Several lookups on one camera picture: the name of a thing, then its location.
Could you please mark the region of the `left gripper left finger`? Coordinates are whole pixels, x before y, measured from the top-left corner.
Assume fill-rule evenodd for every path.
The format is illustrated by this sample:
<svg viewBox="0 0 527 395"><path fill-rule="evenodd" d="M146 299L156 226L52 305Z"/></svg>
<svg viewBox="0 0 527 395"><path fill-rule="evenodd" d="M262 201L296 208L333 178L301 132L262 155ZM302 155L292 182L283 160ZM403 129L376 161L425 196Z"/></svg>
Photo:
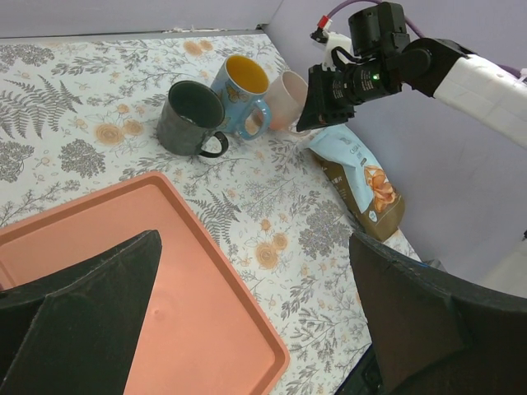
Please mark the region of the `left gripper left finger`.
<svg viewBox="0 0 527 395"><path fill-rule="evenodd" d="M121 394L161 260L144 231L1 292L3 394Z"/></svg>

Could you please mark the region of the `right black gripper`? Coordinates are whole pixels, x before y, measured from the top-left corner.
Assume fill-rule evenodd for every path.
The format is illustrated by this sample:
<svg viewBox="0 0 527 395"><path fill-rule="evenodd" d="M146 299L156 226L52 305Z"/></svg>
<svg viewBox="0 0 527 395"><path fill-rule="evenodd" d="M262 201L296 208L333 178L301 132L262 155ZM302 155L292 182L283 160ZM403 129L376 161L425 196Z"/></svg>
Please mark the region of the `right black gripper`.
<svg viewBox="0 0 527 395"><path fill-rule="evenodd" d="M308 72L307 97L296 130L346 123L355 116L356 106L401 91L402 82L379 61L350 63L336 72L314 65Z"/></svg>

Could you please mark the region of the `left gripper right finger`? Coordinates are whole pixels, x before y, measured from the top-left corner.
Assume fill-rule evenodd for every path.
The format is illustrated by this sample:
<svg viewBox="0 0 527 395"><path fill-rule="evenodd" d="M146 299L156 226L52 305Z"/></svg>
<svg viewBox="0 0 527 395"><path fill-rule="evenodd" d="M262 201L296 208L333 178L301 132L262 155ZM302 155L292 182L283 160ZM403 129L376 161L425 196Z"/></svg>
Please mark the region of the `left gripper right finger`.
<svg viewBox="0 0 527 395"><path fill-rule="evenodd" d="M371 344L351 394L523 394L526 301L420 263L357 232L350 266Z"/></svg>

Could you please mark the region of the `pink mug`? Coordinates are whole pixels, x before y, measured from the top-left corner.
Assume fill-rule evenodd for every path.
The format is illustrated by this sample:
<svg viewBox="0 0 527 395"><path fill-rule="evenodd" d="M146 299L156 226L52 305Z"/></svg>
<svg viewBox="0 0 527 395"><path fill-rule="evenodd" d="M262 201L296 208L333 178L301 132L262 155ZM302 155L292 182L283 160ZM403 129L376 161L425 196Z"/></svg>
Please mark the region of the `pink mug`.
<svg viewBox="0 0 527 395"><path fill-rule="evenodd" d="M293 71L285 71L268 88L264 97L271 111L269 128L290 131L301 116L308 93L307 82Z"/></svg>

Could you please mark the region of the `blue butterfly mug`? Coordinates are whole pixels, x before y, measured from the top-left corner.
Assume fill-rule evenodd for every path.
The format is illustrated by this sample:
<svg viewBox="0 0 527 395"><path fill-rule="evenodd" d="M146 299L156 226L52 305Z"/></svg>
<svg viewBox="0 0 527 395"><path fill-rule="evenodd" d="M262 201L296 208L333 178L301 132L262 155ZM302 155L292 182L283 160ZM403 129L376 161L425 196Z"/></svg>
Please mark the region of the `blue butterfly mug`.
<svg viewBox="0 0 527 395"><path fill-rule="evenodd" d="M269 86L266 72L255 61L241 55L227 58L211 84L225 111L219 129L247 141L266 132L272 120L271 109L264 100ZM246 121L254 111L259 111L263 120L258 127L248 128Z"/></svg>

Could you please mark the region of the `black mug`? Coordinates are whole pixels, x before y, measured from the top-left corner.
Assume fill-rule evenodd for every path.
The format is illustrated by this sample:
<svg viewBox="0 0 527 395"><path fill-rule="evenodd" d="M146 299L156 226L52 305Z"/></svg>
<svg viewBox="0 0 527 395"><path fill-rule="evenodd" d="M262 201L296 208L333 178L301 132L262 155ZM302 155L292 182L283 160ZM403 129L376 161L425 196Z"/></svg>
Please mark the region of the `black mug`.
<svg viewBox="0 0 527 395"><path fill-rule="evenodd" d="M219 130L225 110L209 87L178 81L168 91L156 126L159 143L177 156L223 156L229 142Z"/></svg>

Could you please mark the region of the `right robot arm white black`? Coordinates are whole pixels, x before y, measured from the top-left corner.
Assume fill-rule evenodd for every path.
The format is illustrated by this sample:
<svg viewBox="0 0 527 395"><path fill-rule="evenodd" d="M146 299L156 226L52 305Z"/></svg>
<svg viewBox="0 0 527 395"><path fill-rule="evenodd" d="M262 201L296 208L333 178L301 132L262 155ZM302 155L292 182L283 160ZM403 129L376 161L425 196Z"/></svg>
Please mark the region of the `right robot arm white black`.
<svg viewBox="0 0 527 395"><path fill-rule="evenodd" d="M478 120L519 146L526 145L526 70L481 57L449 40L426 37L395 2L374 1L348 19L350 34L332 32L323 15L311 39L324 61L308 71L303 132L346 123L355 108L410 86Z"/></svg>

